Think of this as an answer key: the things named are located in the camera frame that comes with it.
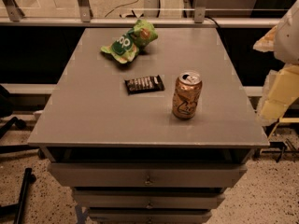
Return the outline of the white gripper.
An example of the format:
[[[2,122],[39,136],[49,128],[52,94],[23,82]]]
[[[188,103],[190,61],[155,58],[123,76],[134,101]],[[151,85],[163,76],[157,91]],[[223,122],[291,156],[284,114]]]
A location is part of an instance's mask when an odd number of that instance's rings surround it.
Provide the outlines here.
[[[285,64],[279,71],[271,70],[263,84],[263,94],[257,105],[257,120],[271,125],[282,117],[299,98],[299,0],[253,48],[260,52],[274,51],[276,59]]]

